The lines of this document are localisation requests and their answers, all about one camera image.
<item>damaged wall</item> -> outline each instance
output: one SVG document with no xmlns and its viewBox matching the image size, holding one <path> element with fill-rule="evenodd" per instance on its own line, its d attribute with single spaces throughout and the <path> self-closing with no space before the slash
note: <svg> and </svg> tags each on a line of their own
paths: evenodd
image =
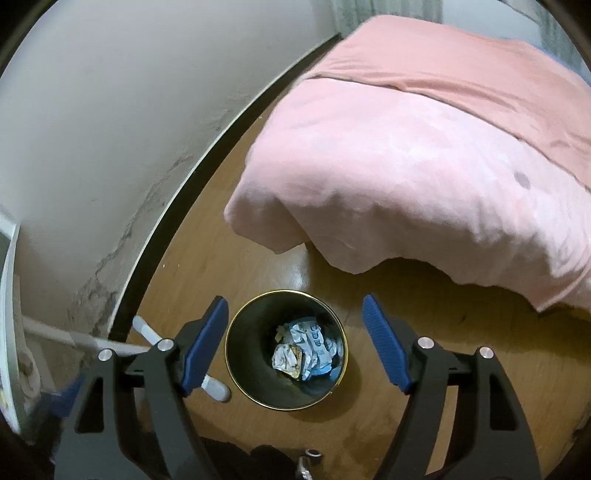
<svg viewBox="0 0 591 480">
<path fill-rule="evenodd" d="M 195 163 L 335 32 L 326 0 L 58 1 L 0 77 L 0 205 L 22 222 L 24 313 L 101 331 Z"/>
</svg>

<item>bed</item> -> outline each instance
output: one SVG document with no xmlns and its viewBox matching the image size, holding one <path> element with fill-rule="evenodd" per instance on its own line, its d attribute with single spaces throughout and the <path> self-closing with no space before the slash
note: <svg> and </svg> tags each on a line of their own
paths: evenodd
<svg viewBox="0 0 591 480">
<path fill-rule="evenodd" d="M 591 87 L 542 51 L 385 15 L 307 72 L 252 146 L 226 221 L 591 310 Z"/>
</svg>

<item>baseboard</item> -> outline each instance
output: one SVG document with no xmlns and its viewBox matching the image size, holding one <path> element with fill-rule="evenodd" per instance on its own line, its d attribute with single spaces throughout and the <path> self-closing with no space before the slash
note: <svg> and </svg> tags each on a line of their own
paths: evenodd
<svg viewBox="0 0 591 480">
<path fill-rule="evenodd" d="M 330 38 L 308 52 L 301 60 L 277 77 L 236 117 L 197 163 L 161 215 L 140 252 L 115 306 L 109 329 L 109 339 L 118 342 L 126 341 L 133 317 L 138 311 L 152 276 L 174 234 L 209 179 L 240 140 L 240 137 L 291 82 L 318 57 L 329 51 L 339 39 L 338 35 Z"/>
</svg>

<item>dark spot on blanket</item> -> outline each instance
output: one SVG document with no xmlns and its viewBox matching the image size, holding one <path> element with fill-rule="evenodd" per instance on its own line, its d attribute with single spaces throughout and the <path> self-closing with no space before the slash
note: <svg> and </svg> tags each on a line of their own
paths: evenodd
<svg viewBox="0 0 591 480">
<path fill-rule="evenodd" d="M 530 180 L 525 173 L 521 171 L 516 171 L 513 176 L 515 177 L 517 183 L 521 185 L 523 188 L 525 188 L 526 190 L 529 190 L 531 188 Z"/>
</svg>

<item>wooden floor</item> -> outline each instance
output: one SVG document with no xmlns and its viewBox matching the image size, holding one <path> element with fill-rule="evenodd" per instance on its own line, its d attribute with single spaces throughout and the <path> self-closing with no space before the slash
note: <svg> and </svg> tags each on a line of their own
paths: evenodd
<svg viewBox="0 0 591 480">
<path fill-rule="evenodd" d="M 521 296 L 501 288 L 455 285 L 417 261 L 391 260 L 350 275 L 303 245 L 274 255 L 235 235 L 224 223 L 223 208 L 267 114 L 243 136 L 192 207 L 139 313 L 161 335 L 173 337 L 183 323 L 200 318 L 215 295 L 228 300 L 233 316 L 262 292 L 306 291 L 330 305 L 345 324 L 349 367 L 343 383 L 319 405 L 277 412 L 251 402 L 232 384 L 219 348 L 209 373 L 230 385 L 233 398 L 220 404 L 201 390 L 193 393 L 186 404 L 198 432 L 244 449 L 267 443 L 297 455 L 316 448 L 325 460 L 315 479 L 371 479 L 407 401 L 388 383 L 361 321 L 363 296 L 376 292 L 390 314 L 444 348 L 472 353 L 487 344 L 494 349 L 524 406 L 543 472 L 549 472 L 591 399 L 591 323 L 564 309 L 537 314 Z M 449 389 L 431 470 L 443 463 L 454 394 Z"/>
</svg>

